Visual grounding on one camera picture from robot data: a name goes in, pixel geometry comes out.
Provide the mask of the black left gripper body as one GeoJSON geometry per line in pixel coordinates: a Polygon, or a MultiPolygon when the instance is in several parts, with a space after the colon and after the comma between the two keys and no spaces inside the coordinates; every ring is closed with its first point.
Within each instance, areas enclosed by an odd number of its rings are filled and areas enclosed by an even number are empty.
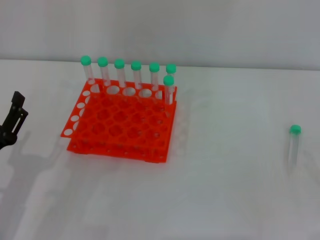
{"type": "Polygon", "coordinates": [[[14,133],[14,127],[16,123],[11,122],[8,124],[2,124],[0,126],[0,149],[4,147],[12,146],[17,142],[17,134],[14,133]]]}

